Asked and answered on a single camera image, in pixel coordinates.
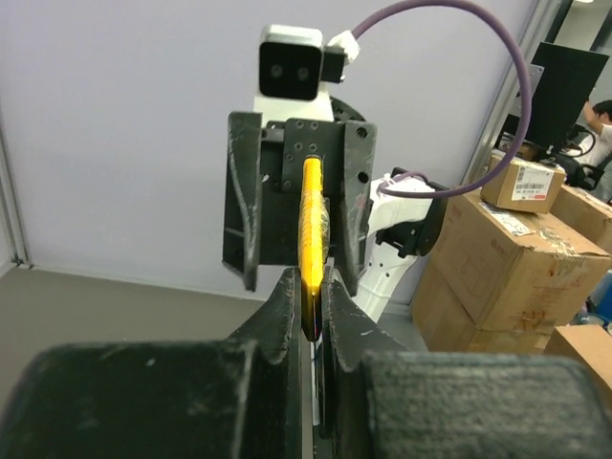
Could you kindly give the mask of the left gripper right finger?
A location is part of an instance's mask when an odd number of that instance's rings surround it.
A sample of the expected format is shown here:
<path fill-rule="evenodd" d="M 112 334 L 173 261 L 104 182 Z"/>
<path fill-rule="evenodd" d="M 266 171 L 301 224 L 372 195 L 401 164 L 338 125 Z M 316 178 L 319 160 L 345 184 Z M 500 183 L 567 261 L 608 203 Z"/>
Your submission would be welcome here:
<path fill-rule="evenodd" d="M 319 437 L 334 458 L 607 458 L 587 369 L 544 356 L 414 352 L 331 276 L 321 289 Z"/>

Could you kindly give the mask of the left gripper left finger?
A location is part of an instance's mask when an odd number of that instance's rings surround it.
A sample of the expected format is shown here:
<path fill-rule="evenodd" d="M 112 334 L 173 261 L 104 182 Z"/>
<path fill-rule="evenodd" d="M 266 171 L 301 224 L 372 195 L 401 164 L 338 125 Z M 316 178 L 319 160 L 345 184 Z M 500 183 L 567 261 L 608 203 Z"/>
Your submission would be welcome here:
<path fill-rule="evenodd" d="M 300 279 L 226 339 L 39 353 L 1 416 L 5 458 L 298 458 Z"/>

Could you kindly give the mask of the yellow utility knife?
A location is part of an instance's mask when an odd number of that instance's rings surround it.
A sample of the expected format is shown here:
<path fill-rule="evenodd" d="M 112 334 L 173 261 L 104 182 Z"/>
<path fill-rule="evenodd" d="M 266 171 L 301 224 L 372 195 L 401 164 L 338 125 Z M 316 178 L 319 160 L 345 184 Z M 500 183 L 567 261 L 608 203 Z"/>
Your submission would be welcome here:
<path fill-rule="evenodd" d="M 322 327 L 321 289 L 329 249 L 329 215 L 318 157 L 308 157 L 303 164 L 297 236 L 301 326 L 306 339 L 316 342 Z"/>

